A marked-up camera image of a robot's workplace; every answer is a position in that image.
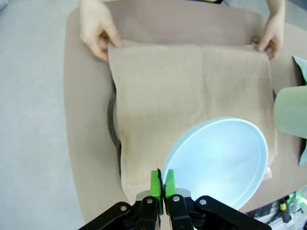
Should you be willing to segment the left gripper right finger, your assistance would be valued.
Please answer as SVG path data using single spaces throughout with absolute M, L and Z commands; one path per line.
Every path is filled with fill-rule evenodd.
M 177 189 L 174 171 L 164 185 L 166 212 L 173 230 L 269 230 L 270 226 L 224 203 L 203 195 L 196 200 L 187 189 Z

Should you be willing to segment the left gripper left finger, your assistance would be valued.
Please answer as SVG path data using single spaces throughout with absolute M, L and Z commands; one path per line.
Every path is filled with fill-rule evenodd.
M 82 226 L 81 230 L 158 230 L 163 215 L 161 171 L 151 172 L 150 190 L 136 195 L 133 205 L 118 202 Z

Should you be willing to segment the person's right hand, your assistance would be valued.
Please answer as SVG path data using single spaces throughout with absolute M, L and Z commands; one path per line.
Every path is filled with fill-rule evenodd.
M 102 0 L 81 0 L 80 38 L 93 55 L 108 62 L 108 43 L 122 46 L 121 36 L 107 5 Z

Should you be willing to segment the person's left hand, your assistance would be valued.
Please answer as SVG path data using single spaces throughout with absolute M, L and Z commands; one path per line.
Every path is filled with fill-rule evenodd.
M 259 52 L 265 52 L 270 60 L 276 60 L 283 48 L 285 13 L 272 14 L 264 27 L 262 38 L 253 38 Z

